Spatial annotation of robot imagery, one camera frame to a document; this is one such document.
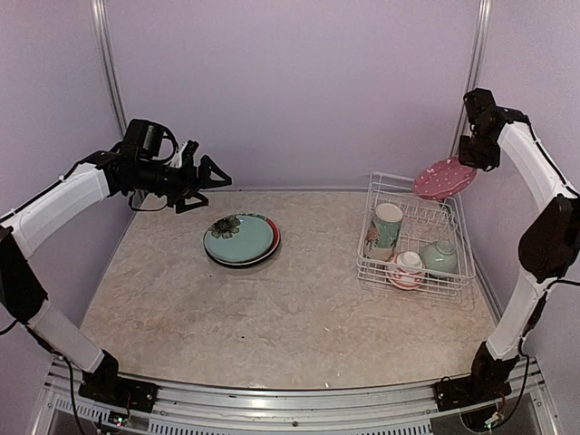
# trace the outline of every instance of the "cable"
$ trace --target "cable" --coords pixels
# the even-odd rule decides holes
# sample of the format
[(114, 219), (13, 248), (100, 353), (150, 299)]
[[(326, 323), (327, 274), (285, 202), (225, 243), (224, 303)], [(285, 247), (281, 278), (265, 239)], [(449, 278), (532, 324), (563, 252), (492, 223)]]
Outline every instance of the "cable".
[(547, 285), (546, 290), (549, 290), (552, 286), (556, 284), (568, 284), (568, 285), (575, 285), (576, 287), (580, 287), (580, 283), (576, 281), (570, 281), (568, 279), (557, 279), (556, 281), (552, 281), (550, 284)]
[(540, 141), (537, 138), (536, 134), (534, 133), (534, 129), (532, 129), (532, 121), (530, 121), (528, 117), (526, 117), (526, 118), (527, 118), (527, 126), (529, 128), (530, 134), (532, 135), (532, 139), (534, 140), (534, 143), (536, 144), (536, 146), (539, 149), (539, 151), (542, 153), (542, 156), (544, 157), (544, 159), (546, 159), (546, 161), (548, 162), (548, 164), (556, 172), (557, 176), (560, 178), (560, 181), (562, 181), (562, 184), (564, 184), (565, 188), (570, 193), (573, 193), (577, 198), (580, 198), (580, 194), (578, 192), (576, 192), (573, 188), (567, 186), (568, 182), (564, 178), (564, 175), (562, 174), (562, 172), (560, 172), (560, 169), (558, 169), (558, 167), (556, 166), (556, 164), (547, 156), (546, 150), (544, 150), (544, 147), (542, 146), (542, 144), (540, 143)]
[(171, 131), (167, 130), (165, 132), (165, 134), (163, 134), (163, 137), (161, 138), (161, 140), (164, 140), (164, 139), (169, 139), (171, 141), (171, 145), (173, 146), (173, 151), (171, 152), (171, 155), (169, 157), (166, 157), (165, 159), (153, 160), (153, 161), (157, 161), (158, 163), (167, 163), (168, 161), (173, 159), (173, 157), (177, 154), (177, 152), (179, 150), (178, 141), (177, 141), (177, 139), (175, 139), (175, 136), (173, 136), (173, 133), (171, 133)]
[(63, 360), (66, 365), (69, 366), (69, 381), (71, 383), (71, 403), (72, 403), (72, 413), (74, 414), (74, 421), (76, 421), (76, 425), (79, 428), (79, 431), (82, 435), (87, 435), (84, 429), (81, 426), (81, 420), (79, 419), (79, 413), (76, 410), (76, 402), (74, 401), (74, 373), (73, 373), (73, 365), (69, 361), (66, 356), (63, 356)]
[(496, 424), (495, 426), (491, 426), (489, 428), (485, 428), (484, 430), (473, 430), (468, 428), (465, 425), (465, 422), (463, 421), (463, 419), (461, 418), (461, 414), (459, 415), (459, 419), (461, 420), (461, 422), (463, 423), (463, 426), (465, 427), (465, 429), (469, 430), (470, 432), (473, 433), (487, 433), (487, 432), (491, 432), (492, 430), (501, 428), (503, 425), (505, 425), (516, 413), (517, 408), (519, 407), (520, 402), (522, 402), (522, 398), (524, 397), (524, 391), (526, 389), (526, 383), (527, 383), (527, 375), (529, 374), (529, 362), (530, 362), (530, 357), (527, 353), (524, 353), (523, 351), (523, 346), (524, 346), (524, 338), (522, 337), (519, 339), (519, 345), (517, 346), (517, 351), (519, 352), (519, 354), (521, 356), (523, 356), (524, 358), (526, 358), (526, 370), (524, 371), (524, 381), (522, 381), (522, 388), (519, 391), (519, 395), (517, 396), (517, 400), (516, 400), (516, 404), (514, 405), (514, 407), (511, 409), (511, 411), (509, 412), (508, 416), (500, 421), (498, 424)]
[(161, 208), (136, 208), (135, 206), (133, 206), (133, 198), (135, 198), (136, 193), (137, 192), (133, 192), (129, 197), (129, 208), (133, 211), (161, 211), (162, 209), (167, 207), (167, 204), (165, 204)]
[(14, 321), (11, 324), (9, 324), (6, 329), (3, 329), (2, 331), (0, 331), (0, 335), (8, 334), (10, 331), (12, 331), (14, 329), (14, 327), (16, 326), (17, 323), (18, 323), (18, 321), (14, 319)]
[(504, 396), (503, 392), (501, 394), (501, 406), (498, 409), (498, 412), (502, 412), (504, 408), (506, 408), (506, 396)]

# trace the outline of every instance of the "marble tabletop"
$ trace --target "marble tabletop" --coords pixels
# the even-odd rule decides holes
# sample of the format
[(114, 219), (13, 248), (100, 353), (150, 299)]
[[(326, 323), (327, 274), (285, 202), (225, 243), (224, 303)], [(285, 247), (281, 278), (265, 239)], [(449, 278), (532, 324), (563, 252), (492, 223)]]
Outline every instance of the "marble tabletop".
[[(138, 213), (82, 329), (122, 371), (173, 381), (321, 389), (468, 372), (494, 328), (480, 288), (433, 298), (359, 281), (365, 195), (213, 192), (208, 208)], [(224, 268), (204, 252), (205, 230), (236, 212), (280, 228), (259, 266)]]

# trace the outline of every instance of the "purple wall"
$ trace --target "purple wall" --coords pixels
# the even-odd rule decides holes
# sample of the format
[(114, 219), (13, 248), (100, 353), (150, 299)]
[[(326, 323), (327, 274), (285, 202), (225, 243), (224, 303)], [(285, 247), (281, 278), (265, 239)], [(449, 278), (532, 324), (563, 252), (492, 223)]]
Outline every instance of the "purple wall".
[[(118, 139), (90, 2), (0, 5), (0, 214)], [(113, 198), (77, 217), (32, 261), (77, 324), (131, 213)], [(0, 328), (11, 322), (0, 308)], [(20, 327), (0, 337), (0, 433), (24, 434), (51, 358)]]
[[(580, 187), (580, 4), (495, 2), (479, 83), (500, 105), (530, 116), (548, 152)], [(507, 156), (465, 197), (472, 246), (505, 305), (517, 278), (517, 242), (536, 211)], [(580, 266), (570, 279), (580, 280)], [(566, 434), (580, 427), (580, 290), (559, 286), (528, 350), (536, 354)]]
[(129, 117), (237, 187), (362, 187), (446, 157), (477, 0), (109, 2)]

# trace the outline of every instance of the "red plate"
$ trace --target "red plate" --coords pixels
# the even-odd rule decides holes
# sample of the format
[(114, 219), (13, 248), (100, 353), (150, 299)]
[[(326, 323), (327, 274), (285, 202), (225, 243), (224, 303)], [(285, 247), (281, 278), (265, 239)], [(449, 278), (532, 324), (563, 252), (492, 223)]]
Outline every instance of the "red plate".
[(425, 169), (413, 183), (413, 192), (420, 198), (441, 201), (466, 188), (478, 173), (463, 166), (457, 157), (441, 160)]

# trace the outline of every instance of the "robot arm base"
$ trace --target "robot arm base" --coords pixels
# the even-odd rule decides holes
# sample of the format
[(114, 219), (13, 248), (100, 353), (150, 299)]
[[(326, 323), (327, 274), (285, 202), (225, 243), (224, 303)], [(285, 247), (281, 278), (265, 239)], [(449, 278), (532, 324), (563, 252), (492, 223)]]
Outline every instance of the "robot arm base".
[(482, 343), (471, 365), (471, 374), (461, 378), (443, 378), (433, 385), (439, 411), (455, 410), (511, 394), (508, 378), (519, 361), (495, 360), (486, 342)]
[(151, 382), (120, 377), (117, 360), (103, 352), (104, 358), (95, 372), (82, 372), (79, 395), (119, 408), (151, 413), (159, 387)]

